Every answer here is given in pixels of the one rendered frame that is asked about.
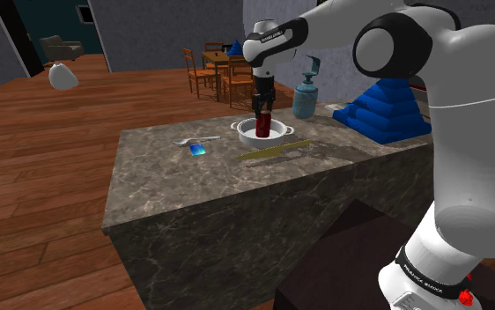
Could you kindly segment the yellow-green knife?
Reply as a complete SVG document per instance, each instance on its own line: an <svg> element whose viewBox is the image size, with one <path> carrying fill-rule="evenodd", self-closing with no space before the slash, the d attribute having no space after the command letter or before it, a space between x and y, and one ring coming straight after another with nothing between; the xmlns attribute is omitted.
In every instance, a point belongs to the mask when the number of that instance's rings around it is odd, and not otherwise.
<svg viewBox="0 0 495 310"><path fill-rule="evenodd" d="M289 144L283 144L259 151L252 151L246 154L242 154L239 157L237 157L237 160L249 160L249 159L263 159L263 158L271 158L271 157L276 157L279 156L282 150L285 149L291 149L291 148L298 148L298 147L304 147L310 145L312 142L311 139L306 139L303 141L298 141L295 143L289 143Z"/></svg>

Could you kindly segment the blue stepped pyramid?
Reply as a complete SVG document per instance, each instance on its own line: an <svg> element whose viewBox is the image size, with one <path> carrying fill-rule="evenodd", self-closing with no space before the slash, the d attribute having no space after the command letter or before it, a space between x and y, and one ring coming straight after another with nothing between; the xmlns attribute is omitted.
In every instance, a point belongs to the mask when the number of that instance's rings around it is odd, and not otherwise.
<svg viewBox="0 0 495 310"><path fill-rule="evenodd" d="M430 134L408 79L383 78L332 118L379 144Z"/></svg>

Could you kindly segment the wooden chair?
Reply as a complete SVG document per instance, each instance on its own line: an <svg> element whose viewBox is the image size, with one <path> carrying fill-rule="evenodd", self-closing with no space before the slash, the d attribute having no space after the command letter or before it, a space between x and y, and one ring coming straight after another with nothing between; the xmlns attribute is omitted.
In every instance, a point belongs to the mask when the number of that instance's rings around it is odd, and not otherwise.
<svg viewBox="0 0 495 310"><path fill-rule="evenodd" d="M210 87L214 88L218 80L218 72L215 70L198 70L196 68L193 52L188 49L183 49L183 57L185 60L186 70L188 74L188 85L191 93L195 93L197 98L200 98L199 85L201 82L209 82Z"/></svg>
<svg viewBox="0 0 495 310"><path fill-rule="evenodd" d="M254 75L252 68L242 55L230 55L228 57L226 74L223 77L224 95L228 95L229 107L232 106L233 91L242 87L245 97L254 94Z"/></svg>
<svg viewBox="0 0 495 310"><path fill-rule="evenodd" d="M202 52L204 78L214 78L217 71L224 76L227 75L229 56L222 47L222 42L206 42L204 44L205 51Z"/></svg>

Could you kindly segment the marble kitchen island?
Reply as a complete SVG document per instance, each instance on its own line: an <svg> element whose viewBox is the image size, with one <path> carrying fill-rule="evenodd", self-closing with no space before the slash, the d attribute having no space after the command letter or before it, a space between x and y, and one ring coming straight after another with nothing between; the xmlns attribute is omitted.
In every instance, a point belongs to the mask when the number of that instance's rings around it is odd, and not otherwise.
<svg viewBox="0 0 495 310"><path fill-rule="evenodd" d="M432 202L432 138L378 144L332 118L288 108L285 143L266 159L230 128L241 115L124 130L102 230L145 310L248 310L267 300L353 200L416 225ZM193 156L175 140L194 142Z"/></svg>

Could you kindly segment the white rounded vase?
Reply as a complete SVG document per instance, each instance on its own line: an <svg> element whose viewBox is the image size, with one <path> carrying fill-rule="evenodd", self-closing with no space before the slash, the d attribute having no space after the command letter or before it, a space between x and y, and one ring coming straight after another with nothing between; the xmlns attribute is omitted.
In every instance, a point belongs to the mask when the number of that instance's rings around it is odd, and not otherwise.
<svg viewBox="0 0 495 310"><path fill-rule="evenodd" d="M78 86L78 78L63 63L56 62L49 70L48 80L59 91L70 90Z"/></svg>

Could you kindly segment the red can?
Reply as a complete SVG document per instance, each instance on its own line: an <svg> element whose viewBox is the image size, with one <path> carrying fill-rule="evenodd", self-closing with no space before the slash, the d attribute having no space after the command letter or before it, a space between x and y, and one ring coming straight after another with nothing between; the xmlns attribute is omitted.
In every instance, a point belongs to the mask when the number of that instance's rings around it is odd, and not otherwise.
<svg viewBox="0 0 495 310"><path fill-rule="evenodd" d="M269 137L271 128L271 112L263 110L256 118L255 135L257 137Z"/></svg>

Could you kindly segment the silver spoon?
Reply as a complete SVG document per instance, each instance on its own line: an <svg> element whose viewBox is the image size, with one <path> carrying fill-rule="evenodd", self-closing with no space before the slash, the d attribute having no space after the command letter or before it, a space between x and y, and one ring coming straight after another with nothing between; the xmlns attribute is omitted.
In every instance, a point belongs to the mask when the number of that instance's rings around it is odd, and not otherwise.
<svg viewBox="0 0 495 310"><path fill-rule="evenodd" d="M202 142L202 141L208 141L208 140L216 140L220 139L221 136L212 136L212 137L191 137L191 138L184 138L184 139L179 139L173 141L174 144L183 146L186 144L192 144L194 142Z"/></svg>

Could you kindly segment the dark wall picture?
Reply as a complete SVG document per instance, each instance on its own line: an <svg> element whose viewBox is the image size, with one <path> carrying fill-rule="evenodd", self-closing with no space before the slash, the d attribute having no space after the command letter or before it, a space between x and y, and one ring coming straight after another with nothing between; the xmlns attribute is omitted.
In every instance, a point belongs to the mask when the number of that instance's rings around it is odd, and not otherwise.
<svg viewBox="0 0 495 310"><path fill-rule="evenodd" d="M78 18L82 24L90 25L94 23L91 9L86 4L78 4L76 6Z"/></svg>

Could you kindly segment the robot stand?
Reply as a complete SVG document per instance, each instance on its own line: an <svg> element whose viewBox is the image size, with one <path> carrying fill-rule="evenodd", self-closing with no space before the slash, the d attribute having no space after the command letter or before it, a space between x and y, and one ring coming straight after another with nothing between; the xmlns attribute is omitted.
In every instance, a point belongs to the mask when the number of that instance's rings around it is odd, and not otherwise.
<svg viewBox="0 0 495 310"><path fill-rule="evenodd" d="M413 231L353 200L276 288L273 310L390 310L378 272Z"/></svg>

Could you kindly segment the blue soap dispenser bottle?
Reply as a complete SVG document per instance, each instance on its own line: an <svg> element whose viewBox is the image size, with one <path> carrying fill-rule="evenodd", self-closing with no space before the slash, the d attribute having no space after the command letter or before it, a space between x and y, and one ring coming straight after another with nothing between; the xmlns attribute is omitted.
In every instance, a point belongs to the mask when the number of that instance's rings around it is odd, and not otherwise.
<svg viewBox="0 0 495 310"><path fill-rule="evenodd" d="M308 55L312 59L309 72L303 72L304 80L294 90L292 113L298 119L308 119L314 115L318 99L318 88L314 85L313 77L319 74L321 60Z"/></svg>

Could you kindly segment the wooden dining table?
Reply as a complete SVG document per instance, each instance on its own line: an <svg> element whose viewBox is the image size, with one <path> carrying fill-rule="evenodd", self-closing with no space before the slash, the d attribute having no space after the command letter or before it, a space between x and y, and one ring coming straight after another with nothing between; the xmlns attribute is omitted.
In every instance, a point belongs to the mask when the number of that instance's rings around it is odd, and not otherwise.
<svg viewBox="0 0 495 310"><path fill-rule="evenodd" d="M243 56L229 56L226 52L222 51L206 51L202 52L202 62L203 68L207 69L207 64L212 63L212 70L218 74L218 69L220 66L228 65L229 63L241 63L247 64L248 62L245 60Z"/></svg>

